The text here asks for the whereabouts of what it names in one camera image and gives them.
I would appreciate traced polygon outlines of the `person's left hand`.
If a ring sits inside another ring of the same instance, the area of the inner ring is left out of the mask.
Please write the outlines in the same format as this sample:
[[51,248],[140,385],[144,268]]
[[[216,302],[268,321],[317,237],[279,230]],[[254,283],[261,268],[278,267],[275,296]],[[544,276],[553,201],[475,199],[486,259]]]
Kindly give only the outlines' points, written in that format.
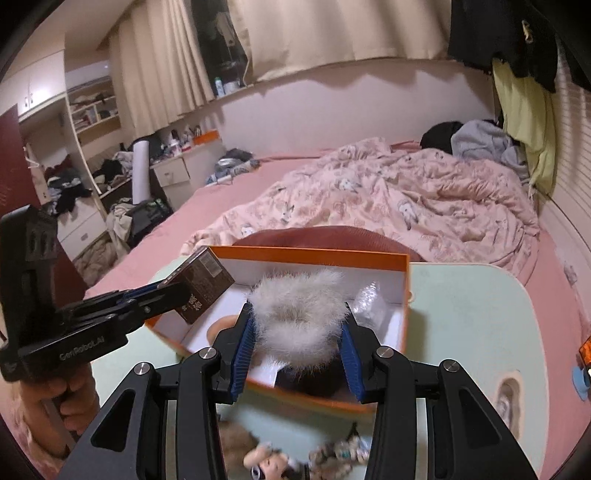
[[69,450],[61,428],[82,435],[99,411],[99,397],[89,363],[40,383],[18,387],[24,420],[33,439],[49,454],[64,458]]

